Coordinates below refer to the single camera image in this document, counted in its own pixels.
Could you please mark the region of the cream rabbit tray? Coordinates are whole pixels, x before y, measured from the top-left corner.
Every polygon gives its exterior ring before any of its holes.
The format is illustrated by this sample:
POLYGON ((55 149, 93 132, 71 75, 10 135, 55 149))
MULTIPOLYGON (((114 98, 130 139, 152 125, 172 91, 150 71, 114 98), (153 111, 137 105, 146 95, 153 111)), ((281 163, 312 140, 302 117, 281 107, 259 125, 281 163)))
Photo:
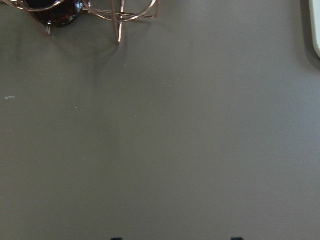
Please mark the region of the cream rabbit tray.
POLYGON ((320 56, 320 0, 309 0, 313 47, 320 56))

